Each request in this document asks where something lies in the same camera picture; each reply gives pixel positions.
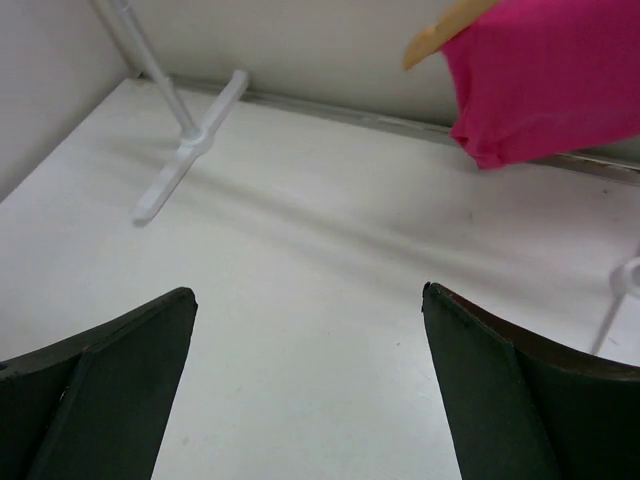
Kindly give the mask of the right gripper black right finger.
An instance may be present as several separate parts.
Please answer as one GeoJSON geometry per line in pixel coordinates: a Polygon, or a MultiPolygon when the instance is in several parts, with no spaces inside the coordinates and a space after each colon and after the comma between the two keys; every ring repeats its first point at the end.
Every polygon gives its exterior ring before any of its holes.
{"type": "Polygon", "coordinates": [[[636,479],[639,369],[429,282],[422,314],[464,479],[636,479]]]}

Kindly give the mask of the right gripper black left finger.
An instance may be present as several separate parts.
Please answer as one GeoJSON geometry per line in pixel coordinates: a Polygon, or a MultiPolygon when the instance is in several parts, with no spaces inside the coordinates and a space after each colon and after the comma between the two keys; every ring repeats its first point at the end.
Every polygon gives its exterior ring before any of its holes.
{"type": "Polygon", "coordinates": [[[197,309],[177,288],[2,361],[2,478],[151,478],[197,309]]]}

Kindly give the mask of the pink trousers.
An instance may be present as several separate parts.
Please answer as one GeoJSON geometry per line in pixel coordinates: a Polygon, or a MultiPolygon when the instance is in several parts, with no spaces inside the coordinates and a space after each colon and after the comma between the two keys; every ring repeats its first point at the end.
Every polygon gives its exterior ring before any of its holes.
{"type": "Polygon", "coordinates": [[[481,169],[639,133],[639,3],[502,1],[441,49],[481,169]]]}

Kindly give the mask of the wooden clothes hanger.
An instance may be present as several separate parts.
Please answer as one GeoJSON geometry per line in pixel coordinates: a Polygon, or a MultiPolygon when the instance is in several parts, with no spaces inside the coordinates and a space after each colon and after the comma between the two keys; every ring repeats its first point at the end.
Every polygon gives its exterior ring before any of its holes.
{"type": "Polygon", "coordinates": [[[439,20],[416,34],[407,45],[402,66],[409,71],[494,8],[499,0],[459,0],[439,20]]]}

